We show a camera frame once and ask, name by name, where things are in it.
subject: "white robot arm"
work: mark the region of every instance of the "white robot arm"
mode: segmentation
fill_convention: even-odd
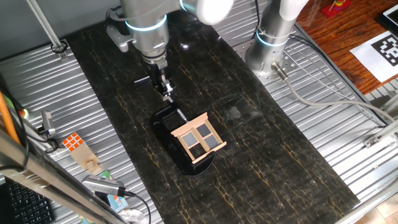
[[[258,77],[272,79],[271,65],[282,61],[286,42],[306,3],[308,0],[273,0],[262,13],[254,42],[245,55],[246,64]]]
[[[308,0],[281,0],[279,14],[286,21],[296,19]]]
[[[114,26],[108,26],[107,33],[122,52],[128,51],[130,41],[141,51],[152,84],[167,99],[173,90],[167,73],[167,14],[182,9],[202,23],[214,25],[228,15],[234,0],[120,0],[120,3],[130,37],[121,35]]]

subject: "black keyboard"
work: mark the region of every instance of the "black keyboard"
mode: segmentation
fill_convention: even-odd
[[[0,186],[0,192],[1,223],[50,224],[54,222],[50,202],[43,195],[7,179],[6,183]]]

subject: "blue led ring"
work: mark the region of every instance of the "blue led ring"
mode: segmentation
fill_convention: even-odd
[[[270,43],[267,43],[267,42],[265,42],[264,40],[261,39],[261,37],[259,36],[259,32],[258,31],[256,32],[256,34],[257,34],[257,38],[260,40],[260,42],[262,42],[265,45],[271,46],[271,47],[279,47],[279,46],[282,46],[282,45],[286,44],[286,42],[287,42],[287,40],[286,40],[284,43],[281,43],[281,44],[270,44]]]
[[[150,26],[150,27],[133,27],[132,25],[130,25],[127,21],[124,21],[126,23],[126,25],[128,26],[128,28],[135,30],[135,31],[151,31],[151,30],[156,30],[157,28],[161,27],[167,20],[167,15],[164,15],[163,19],[158,22],[156,25]]]

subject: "wooden window frame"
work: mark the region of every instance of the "wooden window frame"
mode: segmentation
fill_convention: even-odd
[[[210,131],[210,134],[206,135],[205,137],[202,137],[201,134],[199,133],[199,131],[197,130],[197,128],[203,124],[205,124],[206,127],[208,128],[208,130]],[[188,144],[184,141],[183,137],[190,133],[192,133],[193,137],[197,140],[197,142],[195,144],[192,144],[191,146],[188,146]],[[204,113],[204,114],[200,115],[199,117],[195,118],[194,120],[188,122],[187,124],[184,124],[183,126],[177,128],[176,130],[172,131],[171,134],[180,141],[181,145],[184,147],[185,151],[191,158],[192,164],[198,163],[199,161],[204,159],[211,152],[216,152],[226,145],[226,142],[223,142],[223,140],[221,140],[221,138],[217,134],[216,130],[213,128],[213,126],[208,121],[207,113]],[[210,146],[205,141],[205,139],[207,139],[210,136],[213,136],[218,143],[218,145],[216,147],[214,147],[213,149],[210,149]],[[190,150],[197,144],[200,144],[200,146],[204,149],[205,153],[203,155],[201,155],[200,157],[195,158],[192,155],[192,153],[190,152]]]

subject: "black marble surface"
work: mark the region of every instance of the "black marble surface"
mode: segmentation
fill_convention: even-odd
[[[227,146],[213,165],[185,177],[151,128],[166,106],[140,52],[122,53],[104,24],[68,43],[165,223],[334,223],[358,199],[210,26],[169,15],[174,100],[188,118],[208,112]]]

